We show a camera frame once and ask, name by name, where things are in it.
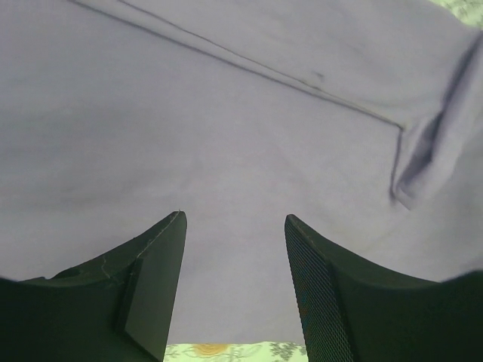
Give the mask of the purple t shirt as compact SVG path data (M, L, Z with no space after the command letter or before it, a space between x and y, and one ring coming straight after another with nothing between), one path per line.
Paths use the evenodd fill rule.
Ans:
M397 130L65 1L1 3L1 274L188 219L173 343L302 342L288 214L428 280L482 267L482 144L395 227Z

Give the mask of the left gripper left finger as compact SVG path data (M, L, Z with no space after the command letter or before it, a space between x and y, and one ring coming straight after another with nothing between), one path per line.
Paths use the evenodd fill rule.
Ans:
M1 281L3 361L161 361L186 241L182 211L52 278Z

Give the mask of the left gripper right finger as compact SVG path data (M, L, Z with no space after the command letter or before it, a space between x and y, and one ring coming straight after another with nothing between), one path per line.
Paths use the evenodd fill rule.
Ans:
M480 361L482 273L427 281L321 236L294 215L285 240L310 361Z

